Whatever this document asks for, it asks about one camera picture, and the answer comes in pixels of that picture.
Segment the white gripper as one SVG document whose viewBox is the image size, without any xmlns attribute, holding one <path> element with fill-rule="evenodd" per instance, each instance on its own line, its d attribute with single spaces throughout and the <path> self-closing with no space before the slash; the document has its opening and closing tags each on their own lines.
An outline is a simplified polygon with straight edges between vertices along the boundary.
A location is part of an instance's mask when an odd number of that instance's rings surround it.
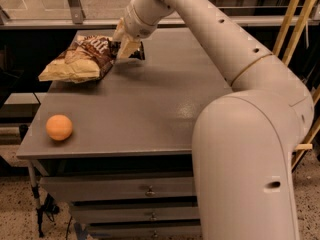
<svg viewBox="0 0 320 240">
<path fill-rule="evenodd" d="M 135 0 L 131 0 L 125 8 L 124 18 L 119 20 L 112 37 L 113 41 L 121 41 L 117 53 L 118 59 L 129 58 L 140 47 L 140 40 L 123 37 L 125 32 L 133 38 L 144 39 L 148 38 L 157 28 L 156 25 L 147 24 L 138 16 L 134 2 Z"/>
</svg>

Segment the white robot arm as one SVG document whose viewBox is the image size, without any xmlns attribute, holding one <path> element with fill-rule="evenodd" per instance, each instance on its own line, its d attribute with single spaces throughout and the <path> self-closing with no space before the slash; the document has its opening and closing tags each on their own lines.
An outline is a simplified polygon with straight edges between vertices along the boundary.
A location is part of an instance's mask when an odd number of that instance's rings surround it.
<svg viewBox="0 0 320 240">
<path fill-rule="evenodd" d="M 204 240 L 300 240 L 291 154 L 314 117 L 310 92 L 270 50 L 208 0 L 132 0 L 114 34 L 126 58 L 177 12 L 232 93 L 207 105 L 192 136 Z"/>
</svg>

